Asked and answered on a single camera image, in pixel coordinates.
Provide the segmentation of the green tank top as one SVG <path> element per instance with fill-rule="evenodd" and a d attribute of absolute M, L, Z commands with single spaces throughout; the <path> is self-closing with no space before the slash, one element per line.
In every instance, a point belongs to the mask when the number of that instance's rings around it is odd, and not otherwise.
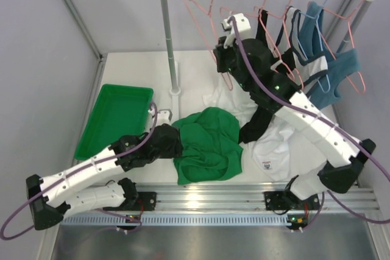
<path fill-rule="evenodd" d="M 218 107 L 191 114 L 172 125 L 180 132 L 182 156 L 173 159 L 178 185 L 226 181 L 242 173 L 239 122 Z"/>

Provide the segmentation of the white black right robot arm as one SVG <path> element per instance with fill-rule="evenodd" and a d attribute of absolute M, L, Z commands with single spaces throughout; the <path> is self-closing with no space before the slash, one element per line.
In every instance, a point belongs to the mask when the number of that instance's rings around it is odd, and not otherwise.
<path fill-rule="evenodd" d="M 289 181 L 282 192 L 284 203 L 289 209 L 299 209 L 318 193 L 347 193 L 376 148 L 373 140 L 340 134 L 286 74 L 271 69 L 271 52 L 260 40 L 243 40 L 245 56 L 235 42 L 226 41 L 226 36 L 220 37 L 213 49 L 217 71 L 231 74 L 261 110 L 292 126 L 325 156 L 319 167 Z"/>

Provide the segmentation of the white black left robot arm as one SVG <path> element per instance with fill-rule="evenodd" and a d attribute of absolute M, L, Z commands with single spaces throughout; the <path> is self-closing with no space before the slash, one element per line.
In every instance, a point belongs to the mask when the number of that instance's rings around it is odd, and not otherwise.
<path fill-rule="evenodd" d="M 139 200 L 128 178 L 112 178 L 157 159 L 178 158 L 183 146 L 179 129 L 162 124 L 152 133 L 124 135 L 78 166 L 58 174 L 26 179 L 29 208 L 38 231 L 93 209 L 130 210 Z"/>

